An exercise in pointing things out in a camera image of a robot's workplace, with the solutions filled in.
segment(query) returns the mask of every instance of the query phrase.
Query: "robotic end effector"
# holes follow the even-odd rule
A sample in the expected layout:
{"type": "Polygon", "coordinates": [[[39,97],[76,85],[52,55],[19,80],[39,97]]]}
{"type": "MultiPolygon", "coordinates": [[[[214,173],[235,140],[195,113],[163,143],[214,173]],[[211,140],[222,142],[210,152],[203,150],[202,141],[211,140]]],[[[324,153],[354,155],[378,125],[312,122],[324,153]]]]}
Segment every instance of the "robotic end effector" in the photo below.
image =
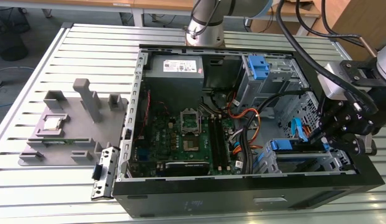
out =
{"type": "Polygon", "coordinates": [[[270,9],[272,0],[196,0],[186,40],[191,46],[223,45],[223,17],[259,17],[270,9]]]}
{"type": "Polygon", "coordinates": [[[375,154],[372,135],[386,125],[386,47],[378,55],[363,61],[331,62],[326,68],[371,97],[376,112],[367,113],[366,105],[343,90],[332,88],[324,77],[318,76],[326,96],[319,106],[319,128],[310,142],[327,139],[331,146],[356,154],[375,154]]]}

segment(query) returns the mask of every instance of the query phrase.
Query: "floor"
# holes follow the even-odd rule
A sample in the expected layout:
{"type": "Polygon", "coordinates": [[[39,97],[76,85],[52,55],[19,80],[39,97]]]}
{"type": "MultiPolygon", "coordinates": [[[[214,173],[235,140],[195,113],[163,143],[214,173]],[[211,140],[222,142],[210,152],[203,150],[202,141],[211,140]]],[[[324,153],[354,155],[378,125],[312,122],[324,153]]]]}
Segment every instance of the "floor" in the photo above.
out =
{"type": "MultiPolygon", "coordinates": [[[[35,68],[63,22],[122,25],[119,13],[52,10],[52,18],[47,19],[40,9],[28,8],[27,12],[25,17],[29,22],[31,30],[21,34],[21,38],[28,48],[28,56],[16,62],[5,62],[0,58],[0,69],[13,66],[35,68]]],[[[122,17],[123,21],[128,22],[128,25],[132,26],[132,15],[123,14],[122,17]]],[[[183,28],[188,25],[188,16],[179,15],[174,20],[172,19],[172,15],[164,15],[158,18],[158,22],[152,22],[150,15],[146,15],[146,26],[163,27],[166,25],[167,28],[183,28]]],[[[224,30],[246,32],[243,20],[224,19],[224,30]]],[[[0,72],[0,79],[3,81],[3,87],[0,88],[0,122],[8,112],[8,104],[16,99],[29,75],[31,71],[27,69],[9,69],[0,72]]]]}

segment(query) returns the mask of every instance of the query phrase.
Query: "red wire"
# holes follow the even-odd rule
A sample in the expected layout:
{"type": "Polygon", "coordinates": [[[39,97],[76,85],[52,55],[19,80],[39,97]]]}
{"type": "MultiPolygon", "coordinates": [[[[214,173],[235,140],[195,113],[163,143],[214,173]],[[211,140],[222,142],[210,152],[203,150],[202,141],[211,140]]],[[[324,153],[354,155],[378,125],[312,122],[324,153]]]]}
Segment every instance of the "red wire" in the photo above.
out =
{"type": "Polygon", "coordinates": [[[144,125],[146,125],[146,120],[147,120],[147,117],[148,117],[148,108],[150,108],[150,90],[147,91],[147,107],[146,107],[146,113],[144,113],[144,119],[143,119],[143,126],[142,126],[142,129],[140,129],[139,135],[138,135],[138,137],[134,139],[134,141],[136,141],[136,140],[139,139],[139,137],[142,136],[142,134],[143,134],[143,129],[144,129],[144,125]]]}

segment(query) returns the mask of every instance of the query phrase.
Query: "metal bracket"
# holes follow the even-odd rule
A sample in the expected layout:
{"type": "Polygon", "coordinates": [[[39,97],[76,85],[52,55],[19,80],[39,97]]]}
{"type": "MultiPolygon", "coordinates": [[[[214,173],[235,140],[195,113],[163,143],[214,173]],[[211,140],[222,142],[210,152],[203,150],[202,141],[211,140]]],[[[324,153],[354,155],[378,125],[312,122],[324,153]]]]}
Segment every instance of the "metal bracket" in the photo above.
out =
{"type": "Polygon", "coordinates": [[[110,147],[102,151],[99,164],[96,164],[92,179],[94,188],[91,200],[111,200],[114,197],[111,195],[112,183],[116,176],[116,164],[119,160],[119,151],[118,147],[110,147]]]}
{"type": "Polygon", "coordinates": [[[380,78],[380,75],[378,75],[376,69],[372,68],[371,63],[344,60],[340,62],[340,68],[348,75],[350,81],[355,86],[386,88],[386,81],[380,78]],[[364,73],[370,71],[374,78],[364,77],[360,74],[360,71],[364,73]]]}
{"type": "Polygon", "coordinates": [[[364,151],[368,155],[376,155],[376,146],[372,140],[372,135],[360,135],[359,138],[363,140],[364,143],[364,151]]]}

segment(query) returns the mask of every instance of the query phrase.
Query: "aluminum extrusion table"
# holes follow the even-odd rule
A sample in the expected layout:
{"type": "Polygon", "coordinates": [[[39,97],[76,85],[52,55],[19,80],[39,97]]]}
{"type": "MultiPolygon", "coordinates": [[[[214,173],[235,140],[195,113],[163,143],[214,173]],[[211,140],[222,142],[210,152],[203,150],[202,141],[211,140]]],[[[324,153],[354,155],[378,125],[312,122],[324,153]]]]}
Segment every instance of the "aluminum extrusion table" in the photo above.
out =
{"type": "MultiPolygon", "coordinates": [[[[315,60],[348,58],[327,39],[296,37],[315,60]]],[[[292,50],[280,35],[224,33],[226,47],[292,50]]],[[[100,97],[120,92],[128,98],[138,45],[184,45],[184,33],[170,28],[136,28],[75,24],[62,28],[0,125],[0,223],[100,223],[134,221],[115,200],[91,202],[92,167],[21,167],[19,153],[31,136],[48,90],[78,96],[72,84],[88,78],[100,97]]],[[[371,157],[386,181],[386,127],[375,136],[371,157]]],[[[314,209],[144,219],[148,223],[372,223],[386,224],[386,185],[348,195],[314,209]]]]}

